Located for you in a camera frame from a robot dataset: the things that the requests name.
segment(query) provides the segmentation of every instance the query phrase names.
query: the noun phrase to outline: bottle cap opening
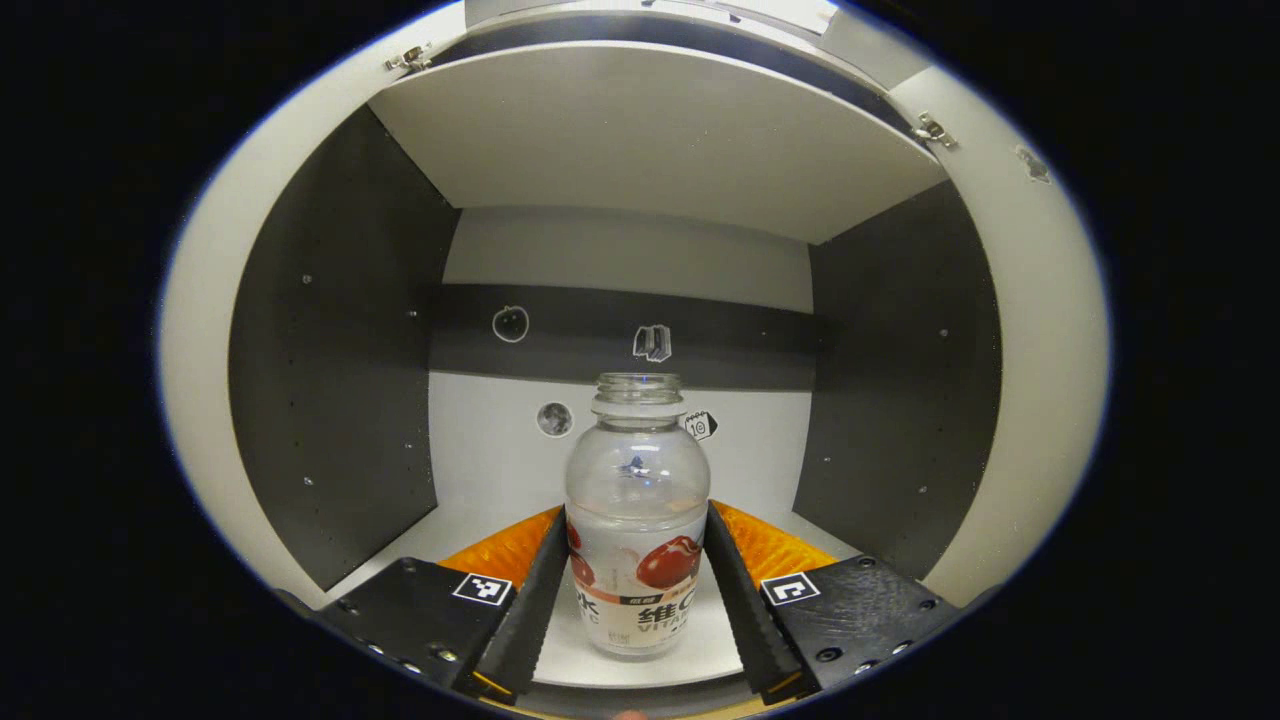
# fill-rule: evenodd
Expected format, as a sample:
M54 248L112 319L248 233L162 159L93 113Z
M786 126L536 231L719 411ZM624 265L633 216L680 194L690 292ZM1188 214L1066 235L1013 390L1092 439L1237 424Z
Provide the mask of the bottle cap opening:
M675 373L603 373L591 411L620 418L672 418L687 413Z

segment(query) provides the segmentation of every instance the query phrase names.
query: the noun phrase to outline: orange foam pad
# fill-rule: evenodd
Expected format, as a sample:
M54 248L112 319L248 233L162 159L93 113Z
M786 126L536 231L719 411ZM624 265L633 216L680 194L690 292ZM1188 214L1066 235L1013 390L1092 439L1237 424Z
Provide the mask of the orange foam pad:
M438 565L462 573L476 573L511 580L518 589L525 583L525 578L529 577L529 570L534 566L534 556L538 555L538 547L543 544L543 538L547 537L547 530L556 521L561 507L557 505L544 512L525 518L471 547L454 552Z
M718 500L713 500L712 503L724 519L728 534L733 538L733 544L737 546L737 552L742 556L755 587L760 587L760 580L768 578L803 573L836 561L831 555L754 515L748 515Z

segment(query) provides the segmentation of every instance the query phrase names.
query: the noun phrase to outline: bottle neck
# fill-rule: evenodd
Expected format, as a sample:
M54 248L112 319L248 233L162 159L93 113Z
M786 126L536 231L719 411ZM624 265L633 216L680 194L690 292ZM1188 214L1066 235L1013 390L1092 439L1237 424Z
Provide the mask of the bottle neck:
M626 418L621 415L600 415L596 424L607 430L622 432L667 432L676 428L677 415L669 418Z

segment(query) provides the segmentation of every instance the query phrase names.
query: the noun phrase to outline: red fruit graphic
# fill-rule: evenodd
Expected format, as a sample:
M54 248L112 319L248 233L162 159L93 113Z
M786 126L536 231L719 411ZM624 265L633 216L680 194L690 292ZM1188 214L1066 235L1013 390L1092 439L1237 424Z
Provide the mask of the red fruit graphic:
M586 564L586 560L579 557L577 553L570 553L568 560L573 564L573 577L577 578L577 582L588 587L595 583L595 573L591 571L591 566Z
M694 574L701 550L689 536L673 538L640 561L636 579L650 588L671 589Z

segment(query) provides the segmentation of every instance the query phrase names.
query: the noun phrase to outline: bottle label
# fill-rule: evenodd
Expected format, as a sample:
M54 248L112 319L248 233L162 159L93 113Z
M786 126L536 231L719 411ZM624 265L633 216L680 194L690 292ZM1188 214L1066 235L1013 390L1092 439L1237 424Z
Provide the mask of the bottle label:
M703 512L657 533L600 528L567 512L570 562L588 637L621 648L673 641L689 621L703 557Z

